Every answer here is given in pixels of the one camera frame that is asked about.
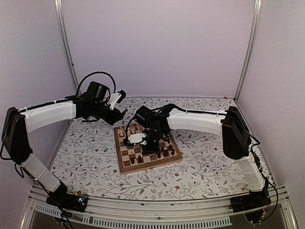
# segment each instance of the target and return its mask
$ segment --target chess piece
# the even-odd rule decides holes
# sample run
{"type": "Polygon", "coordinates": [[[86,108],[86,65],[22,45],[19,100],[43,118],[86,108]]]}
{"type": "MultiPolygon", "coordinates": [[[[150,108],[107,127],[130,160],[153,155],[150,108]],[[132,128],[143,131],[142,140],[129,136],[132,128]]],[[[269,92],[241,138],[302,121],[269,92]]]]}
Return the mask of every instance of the chess piece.
{"type": "Polygon", "coordinates": [[[141,158],[140,155],[138,156],[138,162],[139,162],[139,163],[142,163],[142,158],[141,158]]]}

